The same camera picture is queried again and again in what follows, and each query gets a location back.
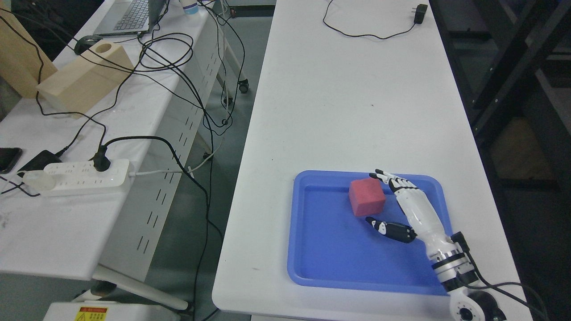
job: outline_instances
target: smartphone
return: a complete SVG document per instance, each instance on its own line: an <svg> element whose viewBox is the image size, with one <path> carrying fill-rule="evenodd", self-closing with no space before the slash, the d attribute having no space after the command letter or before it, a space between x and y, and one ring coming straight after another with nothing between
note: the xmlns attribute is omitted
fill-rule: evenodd
<svg viewBox="0 0 571 321"><path fill-rule="evenodd" d="M7 174L22 156L22 149L0 148L0 174Z"/></svg>

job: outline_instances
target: blue tray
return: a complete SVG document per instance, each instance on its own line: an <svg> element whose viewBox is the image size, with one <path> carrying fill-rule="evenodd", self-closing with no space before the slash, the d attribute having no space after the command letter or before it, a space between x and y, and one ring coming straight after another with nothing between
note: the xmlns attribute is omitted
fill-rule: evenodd
<svg viewBox="0 0 571 321"><path fill-rule="evenodd" d="M398 174L422 189L452 234L442 187L432 177ZM405 244L379 234L355 217L349 184L368 173L303 171L293 183L287 270L302 286L447 295L439 283L421 240ZM377 219L408 225L388 186Z"/></svg>

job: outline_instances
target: white table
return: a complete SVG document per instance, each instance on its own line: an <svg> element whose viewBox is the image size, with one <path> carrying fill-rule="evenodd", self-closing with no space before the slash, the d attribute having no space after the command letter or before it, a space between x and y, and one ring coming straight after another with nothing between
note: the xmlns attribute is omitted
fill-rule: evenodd
<svg viewBox="0 0 571 321"><path fill-rule="evenodd" d="M112 3L106 1L76 37L91 34ZM184 70L203 101L207 101L220 67L216 53L216 23L204 8L197 14L185 15L180 5L171 4L160 25L162 29L156 35L179 31L194 38L194 57ZM220 54L224 55L222 37L220 41ZM123 46L131 61L136 62L140 44L135 40ZM159 42L153 49L171 61L186 51L184 46L173 41ZM75 58L70 49L65 49L54 63L61 68ZM180 96L196 102L173 72L149 75ZM115 90L88 114L111 106L114 97ZM46 112L54 112L49 104L44 103L44 107ZM202 110L174 97L150 79L134 75L121 88L117 106L96 119L107 125L105 142L126 135L157 135L171 142L184 164L202 121ZM71 141L84 121L84 118L61 115L43 117L33 99L23 99L0 123L0 146L24 149L23 157L15 167L20 168L44 149L52 153L59 151ZM101 132L98 125L87 125L62 160L90 159L96 152ZM162 142L114 143L107 156L129 159L134 171L177 169L168 147ZM4 177L15 178L15 172ZM126 193L28 198L13 191L0 196L0 272L106 280L173 308L185 309L185 301L142 283L179 179L180 174L138 176Z"/></svg>
<svg viewBox="0 0 571 321"><path fill-rule="evenodd" d="M436 178L483 275L518 280L432 12L377 41L325 27L327 3L276 5L212 299L225 311L296 319L450 320L447 296L305 287L287 274L297 174L381 168ZM337 0L328 22L390 35L411 26L417 5ZM494 296L509 320L532 320Z"/></svg>

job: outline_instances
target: computer mouse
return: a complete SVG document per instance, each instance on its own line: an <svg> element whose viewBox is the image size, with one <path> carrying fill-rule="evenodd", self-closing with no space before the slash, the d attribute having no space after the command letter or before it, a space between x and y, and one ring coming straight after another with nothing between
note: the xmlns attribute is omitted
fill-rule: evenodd
<svg viewBox="0 0 571 321"><path fill-rule="evenodd" d="M103 37L100 37L98 35L87 35L85 37L82 37L75 44L73 51L75 52L76 55L81 55L83 54L83 52L85 52L87 49L89 49L91 46L96 44L101 39L103 39Z"/></svg>

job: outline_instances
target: white power strip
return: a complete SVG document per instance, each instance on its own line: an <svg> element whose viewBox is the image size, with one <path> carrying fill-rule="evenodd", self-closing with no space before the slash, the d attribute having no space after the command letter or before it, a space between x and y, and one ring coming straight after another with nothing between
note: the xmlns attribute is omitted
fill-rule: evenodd
<svg viewBox="0 0 571 321"><path fill-rule="evenodd" d="M128 191L129 160L113 159L109 169L97 171L92 162L52 163L43 171L29 171L22 181L42 196L103 194Z"/></svg>

